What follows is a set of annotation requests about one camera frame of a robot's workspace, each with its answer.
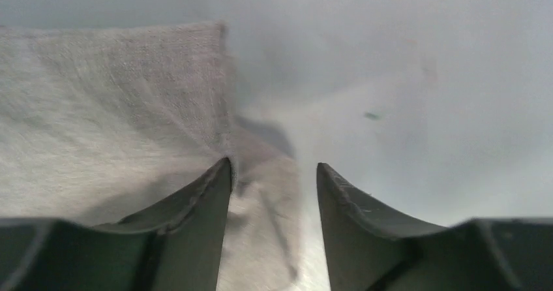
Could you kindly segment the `grey cloth napkin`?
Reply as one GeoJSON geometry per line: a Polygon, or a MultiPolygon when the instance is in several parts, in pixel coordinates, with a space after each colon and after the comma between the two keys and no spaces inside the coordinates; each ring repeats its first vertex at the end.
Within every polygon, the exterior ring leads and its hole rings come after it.
{"type": "Polygon", "coordinates": [[[219,290],[291,290],[300,270],[294,149],[235,113],[221,23],[1,30],[1,216],[115,222],[237,167],[219,290]]]}

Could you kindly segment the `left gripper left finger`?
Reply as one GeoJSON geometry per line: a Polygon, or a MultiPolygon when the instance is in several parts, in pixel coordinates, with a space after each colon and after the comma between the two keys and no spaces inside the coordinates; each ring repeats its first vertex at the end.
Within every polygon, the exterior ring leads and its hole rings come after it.
{"type": "Polygon", "coordinates": [[[119,222],[1,220],[2,290],[215,290],[233,170],[198,179],[119,222]]]}

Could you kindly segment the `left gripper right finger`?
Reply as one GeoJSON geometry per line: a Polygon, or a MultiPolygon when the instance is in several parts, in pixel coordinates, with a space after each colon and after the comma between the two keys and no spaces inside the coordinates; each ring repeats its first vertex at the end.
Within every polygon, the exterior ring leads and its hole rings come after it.
{"type": "Polygon", "coordinates": [[[384,204],[328,164],[316,183],[332,290],[552,289],[550,218],[443,227],[384,204]]]}

